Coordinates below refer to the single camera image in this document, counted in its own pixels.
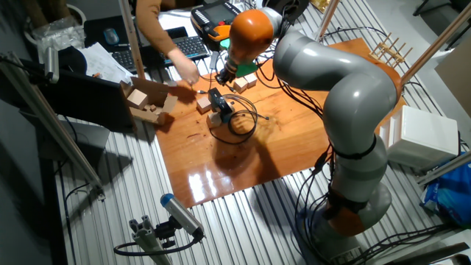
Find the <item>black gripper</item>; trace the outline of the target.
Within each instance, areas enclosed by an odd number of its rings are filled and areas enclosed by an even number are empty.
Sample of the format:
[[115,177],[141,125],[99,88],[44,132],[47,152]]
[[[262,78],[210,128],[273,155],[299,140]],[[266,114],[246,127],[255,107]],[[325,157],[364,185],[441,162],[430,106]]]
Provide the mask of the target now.
[[224,68],[216,75],[216,81],[221,85],[228,86],[229,82],[232,82],[236,78],[235,68]]

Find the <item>person's hand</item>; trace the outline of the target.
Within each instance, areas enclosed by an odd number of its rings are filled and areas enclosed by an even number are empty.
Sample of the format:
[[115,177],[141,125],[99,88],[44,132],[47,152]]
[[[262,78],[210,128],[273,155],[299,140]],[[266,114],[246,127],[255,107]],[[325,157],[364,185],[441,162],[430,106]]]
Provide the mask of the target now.
[[177,69],[180,77],[189,85],[199,80],[199,70],[192,60],[187,58],[180,49],[174,48],[166,55]]

